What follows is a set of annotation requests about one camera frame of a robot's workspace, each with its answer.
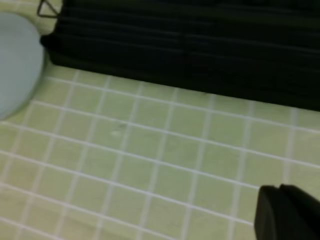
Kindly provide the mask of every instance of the tile floor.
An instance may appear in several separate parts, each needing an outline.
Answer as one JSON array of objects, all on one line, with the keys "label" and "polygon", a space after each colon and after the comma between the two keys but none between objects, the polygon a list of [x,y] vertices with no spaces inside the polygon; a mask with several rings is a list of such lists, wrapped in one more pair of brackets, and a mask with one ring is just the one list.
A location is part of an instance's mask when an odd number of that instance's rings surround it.
[{"label": "tile floor", "polygon": [[[0,11],[48,33],[37,2]],[[0,239],[254,240],[259,186],[320,198],[319,146],[317,112],[49,65],[0,123]]]}]

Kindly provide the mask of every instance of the black fabric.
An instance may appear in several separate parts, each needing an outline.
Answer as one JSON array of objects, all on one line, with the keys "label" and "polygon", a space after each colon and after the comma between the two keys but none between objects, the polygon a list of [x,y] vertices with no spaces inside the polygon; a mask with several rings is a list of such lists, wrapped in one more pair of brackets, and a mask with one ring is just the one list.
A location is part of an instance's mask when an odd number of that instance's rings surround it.
[{"label": "black fabric", "polygon": [[64,0],[41,43],[57,65],[320,111],[316,2],[210,2]]}]

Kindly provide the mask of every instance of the black bag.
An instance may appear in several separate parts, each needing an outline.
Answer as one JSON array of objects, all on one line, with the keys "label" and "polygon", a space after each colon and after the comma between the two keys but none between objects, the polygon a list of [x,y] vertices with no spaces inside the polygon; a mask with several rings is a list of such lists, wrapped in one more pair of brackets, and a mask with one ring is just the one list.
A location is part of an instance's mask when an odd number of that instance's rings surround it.
[{"label": "black bag", "polygon": [[41,43],[57,65],[320,110],[319,3],[64,0]]}]

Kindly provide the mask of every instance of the black object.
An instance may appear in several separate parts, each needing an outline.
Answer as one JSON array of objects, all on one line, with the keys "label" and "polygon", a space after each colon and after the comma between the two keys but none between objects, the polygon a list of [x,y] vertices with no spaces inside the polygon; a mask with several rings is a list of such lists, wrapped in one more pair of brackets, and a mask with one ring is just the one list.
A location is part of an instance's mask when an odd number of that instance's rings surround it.
[{"label": "black object", "polygon": [[320,202],[292,185],[262,186],[254,228],[257,240],[320,240]]},{"label": "black object", "polygon": [[320,111],[319,0],[64,0],[54,64]]}]

